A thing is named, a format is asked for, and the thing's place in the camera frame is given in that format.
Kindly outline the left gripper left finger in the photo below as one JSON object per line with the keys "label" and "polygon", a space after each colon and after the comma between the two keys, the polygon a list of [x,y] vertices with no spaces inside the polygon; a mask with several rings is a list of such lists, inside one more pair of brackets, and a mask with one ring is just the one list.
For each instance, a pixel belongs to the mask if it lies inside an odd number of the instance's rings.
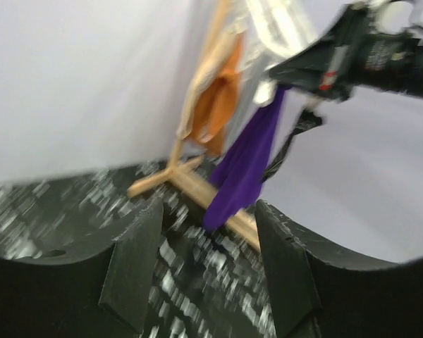
{"label": "left gripper left finger", "polygon": [[139,337],[163,212],[154,197],[39,258],[0,257],[0,337]]}

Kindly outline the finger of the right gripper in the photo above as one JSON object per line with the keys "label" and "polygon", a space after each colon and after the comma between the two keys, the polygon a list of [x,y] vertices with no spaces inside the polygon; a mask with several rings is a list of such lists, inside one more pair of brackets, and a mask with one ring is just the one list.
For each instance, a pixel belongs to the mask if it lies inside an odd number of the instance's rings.
{"label": "finger of the right gripper", "polygon": [[268,76],[281,85],[295,87],[304,92],[341,92],[342,83],[338,81],[333,83],[331,88],[319,88],[335,53],[340,31],[341,26],[334,25],[307,49],[268,70]]}

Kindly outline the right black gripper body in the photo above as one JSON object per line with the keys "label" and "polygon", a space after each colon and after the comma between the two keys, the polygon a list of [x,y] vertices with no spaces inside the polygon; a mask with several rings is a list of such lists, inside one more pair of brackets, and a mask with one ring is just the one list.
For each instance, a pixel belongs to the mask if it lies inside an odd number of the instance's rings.
{"label": "right black gripper body", "polygon": [[358,1],[345,7],[320,41],[329,57],[317,95],[347,100],[355,86],[423,99],[423,26],[413,20],[398,33],[382,32],[392,1]]}

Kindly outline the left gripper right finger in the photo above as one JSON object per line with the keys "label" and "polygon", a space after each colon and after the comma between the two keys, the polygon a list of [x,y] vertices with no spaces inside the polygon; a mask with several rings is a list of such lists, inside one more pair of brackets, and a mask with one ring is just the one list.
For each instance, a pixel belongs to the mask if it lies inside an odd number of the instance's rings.
{"label": "left gripper right finger", "polygon": [[357,253],[262,200],[255,218],[278,337],[423,338],[423,257]]}

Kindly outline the black striped sock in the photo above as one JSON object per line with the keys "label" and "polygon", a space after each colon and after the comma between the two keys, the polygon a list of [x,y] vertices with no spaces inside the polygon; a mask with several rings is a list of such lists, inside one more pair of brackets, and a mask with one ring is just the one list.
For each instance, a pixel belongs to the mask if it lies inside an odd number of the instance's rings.
{"label": "black striped sock", "polygon": [[274,156],[274,159],[264,171],[264,174],[262,176],[262,182],[266,182],[278,172],[278,170],[286,160],[286,157],[288,155],[288,152],[290,151],[294,139],[299,134],[323,125],[324,118],[315,113],[315,110],[317,109],[320,103],[321,99],[310,99],[302,107],[302,111],[296,119],[291,132],[286,137],[278,153]]}

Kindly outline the white clip hanger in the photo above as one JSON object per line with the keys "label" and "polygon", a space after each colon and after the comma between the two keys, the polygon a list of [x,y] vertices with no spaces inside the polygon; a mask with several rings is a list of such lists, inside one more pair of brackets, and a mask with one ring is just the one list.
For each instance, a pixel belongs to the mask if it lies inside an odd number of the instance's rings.
{"label": "white clip hanger", "polygon": [[[274,63],[266,69],[254,96],[256,104],[266,106],[273,101],[276,87],[282,85],[268,76],[268,70],[301,53],[322,36],[318,37],[314,34],[307,14],[297,1],[246,1],[246,4],[254,21],[258,40],[266,52],[274,58]],[[411,5],[409,22],[415,20],[422,25],[419,17],[423,11],[423,1],[411,1]],[[308,95],[308,100],[343,102],[321,97],[317,95],[317,92],[301,92]]]}

